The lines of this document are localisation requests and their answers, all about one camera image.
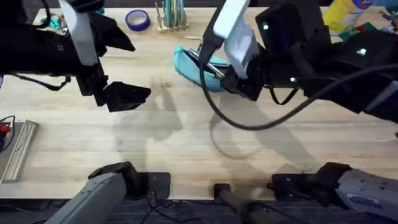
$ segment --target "cable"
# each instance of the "cable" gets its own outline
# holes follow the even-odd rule
[[[29,82],[33,82],[33,83],[39,84],[39,85],[41,85],[41,86],[44,86],[44,87],[48,88],[48,89],[51,90],[51,91],[59,91],[59,90],[61,90],[67,83],[70,83],[70,82],[71,82],[71,78],[70,78],[70,77],[65,77],[65,81],[63,81],[63,82],[61,83],[61,85],[55,86],[55,85],[51,85],[51,84],[42,82],[42,81],[40,81],[40,80],[36,80],[36,79],[34,79],[34,78],[26,77],[26,76],[23,76],[23,75],[18,75],[18,74],[16,74],[16,73],[10,73],[10,74],[8,74],[8,75],[12,75],[13,77],[20,78],[21,80],[26,80],[26,81],[29,81]]]
[[[203,222],[202,218],[188,218],[186,220],[176,220],[175,218],[172,218],[164,213],[162,213],[161,211],[159,211],[158,209],[156,209],[155,207],[153,207],[149,202],[148,205],[151,209],[153,209],[153,211],[155,211],[156,213],[158,213],[159,215],[163,216],[164,218],[173,221],[175,223],[187,223],[187,222],[193,222],[193,221],[201,221]]]
[[[272,100],[274,100],[274,102],[277,105],[286,105],[288,102],[290,102],[292,100],[292,98],[296,95],[296,93],[299,91],[299,89],[293,89],[286,97],[286,99],[284,101],[282,101],[281,103],[278,100],[278,97],[276,97],[276,94],[274,92],[273,88],[269,88],[269,93],[271,94]]]
[[[11,123],[11,125],[12,125],[12,135],[11,135],[10,140],[6,144],[6,146],[4,146],[2,149],[0,149],[0,152],[5,151],[11,145],[11,143],[14,140],[14,137],[15,137],[15,115],[11,115],[11,116],[5,117],[3,119],[0,119],[0,122],[3,122],[3,121],[5,121],[5,120],[7,120],[9,118],[12,118],[12,123]]]
[[[13,205],[0,205],[0,207],[12,208],[12,209],[17,210],[19,212],[31,212],[30,210],[26,210],[26,209],[23,209],[23,208],[15,207]]]
[[[32,223],[28,223],[28,224],[39,224],[39,223],[45,223],[47,220],[48,220],[48,219],[45,219],[45,220],[39,220],[39,221],[32,222]]]
[[[40,25],[33,25],[33,24],[26,24],[29,27],[35,28],[35,29],[44,29],[46,27],[48,27],[51,23],[51,12],[50,12],[50,6],[47,3],[46,0],[41,0],[45,9],[45,13],[46,13],[46,18],[45,21],[40,24]]]
[[[239,210],[239,212],[238,212],[238,215],[241,216],[242,220],[247,219],[246,217],[247,217],[248,213],[249,213],[250,210],[252,210],[252,208],[254,208],[255,206],[260,206],[260,207],[263,208],[264,211],[267,212],[267,213],[269,213],[269,210],[271,210],[271,211],[273,211],[273,212],[275,212],[275,213],[278,213],[279,215],[282,215],[282,216],[285,217],[285,218],[294,220],[294,221],[296,221],[297,223],[307,224],[307,222],[305,222],[305,221],[303,221],[303,220],[300,220],[300,219],[298,219],[298,218],[296,218],[296,217],[293,217],[293,216],[288,215],[288,214],[286,214],[286,213],[284,213],[284,212],[281,212],[280,210],[278,210],[278,209],[276,209],[276,208],[272,208],[270,205],[267,205],[266,203],[260,202],[260,201],[251,201],[251,202],[248,202],[248,203],[244,204],[244,206],[243,206],[242,208],[240,208],[240,210]]]
[[[277,126],[279,124],[282,124],[283,122],[287,121],[288,119],[290,119],[291,117],[296,115],[298,112],[302,111],[308,105],[313,103],[319,97],[321,97],[325,93],[329,92],[330,90],[338,87],[339,85],[341,85],[343,83],[346,83],[348,81],[354,80],[356,78],[359,78],[359,77],[362,77],[362,76],[365,76],[365,75],[370,75],[370,74],[375,73],[375,72],[386,72],[386,71],[391,71],[391,70],[398,70],[398,64],[391,64],[391,65],[383,65],[383,66],[377,66],[377,67],[373,67],[373,68],[367,68],[367,69],[364,69],[364,70],[361,70],[361,71],[358,71],[358,72],[354,72],[351,75],[347,75],[347,76],[345,76],[343,78],[340,78],[339,80],[337,80],[337,81],[331,83],[330,85],[322,88],[316,94],[314,94],[310,98],[306,99],[303,103],[298,105],[298,107],[294,108],[292,111],[290,111],[287,114],[283,115],[281,118],[273,120],[270,123],[259,125],[259,126],[246,126],[246,125],[239,124],[239,123],[229,119],[214,104],[214,101],[211,99],[211,96],[210,96],[209,91],[208,91],[207,86],[206,86],[206,80],[205,80],[205,74],[204,74],[204,63],[202,63],[202,62],[203,61],[201,61],[201,63],[200,63],[200,81],[201,81],[201,87],[203,89],[203,92],[205,94],[207,102],[209,102],[209,104],[210,104],[211,108],[213,109],[213,111],[221,119],[223,119],[225,122],[227,122],[228,124],[230,124],[230,125],[232,125],[232,126],[234,126],[236,128],[243,129],[243,130],[248,130],[248,131],[261,131],[261,130],[269,129],[269,128],[272,128],[272,127]]]
[[[171,202],[171,203],[169,203],[168,205],[156,205],[154,208],[161,207],[161,206],[163,206],[164,208],[169,208],[169,207],[171,207],[171,206],[174,205],[174,204],[175,204],[175,202]],[[153,209],[153,208],[150,208],[150,210],[145,214],[144,218],[141,220],[141,224],[144,224],[144,223],[145,223],[145,221],[148,219],[149,215],[150,215],[153,211],[154,211],[154,209]]]

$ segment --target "teal pencil case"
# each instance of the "teal pencil case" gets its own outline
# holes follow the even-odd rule
[[[220,71],[225,71],[229,67],[228,62],[216,56],[212,56],[209,63],[214,65]],[[185,50],[182,45],[179,45],[174,52],[174,66],[175,70],[180,75],[194,84],[201,86],[199,61],[197,58],[193,57],[188,50]],[[215,73],[209,68],[205,68],[205,80],[209,91],[225,91],[225,89],[220,85],[220,80],[216,78]]]

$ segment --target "wooden table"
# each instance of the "wooden table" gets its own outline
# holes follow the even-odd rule
[[[109,113],[106,107],[98,108],[93,97],[82,97],[75,80],[51,92],[7,77],[0,91],[0,116],[14,114],[41,127],[20,181],[0,184],[0,197],[71,198],[97,167],[121,161],[131,161],[141,171],[170,172],[170,198],[210,198],[218,182],[233,184],[245,197],[271,198],[272,192],[262,189],[271,174],[315,172],[328,161],[398,179],[397,126],[327,101],[267,131],[242,131],[220,121],[202,90],[173,65],[179,44],[198,46],[199,41],[183,37],[201,36],[214,9],[187,9],[190,28],[170,34],[157,33],[154,9],[145,9],[152,19],[148,30],[130,31],[124,23],[130,10],[107,9],[106,15],[117,20],[137,50],[109,48],[101,61],[111,81],[151,88],[147,103],[134,111]],[[253,27],[254,16],[262,10],[247,11]],[[370,9],[362,20],[386,25],[377,11]],[[41,10],[36,22],[44,15]],[[282,97],[287,91],[277,94]],[[287,106],[277,106],[267,91],[257,103],[227,93],[212,97],[228,116],[245,124],[276,119],[305,99],[298,94]]]

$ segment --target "blue painter's tape roll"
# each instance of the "blue painter's tape roll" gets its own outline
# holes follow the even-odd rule
[[[133,24],[132,22],[138,18],[144,18],[144,21],[139,24]],[[133,31],[146,30],[150,25],[148,13],[140,9],[133,10],[126,15],[126,24]]]

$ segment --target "yellow bottle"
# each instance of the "yellow bottle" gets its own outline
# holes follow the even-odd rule
[[[339,35],[351,29],[352,25],[375,0],[335,0],[323,15],[331,35]]]

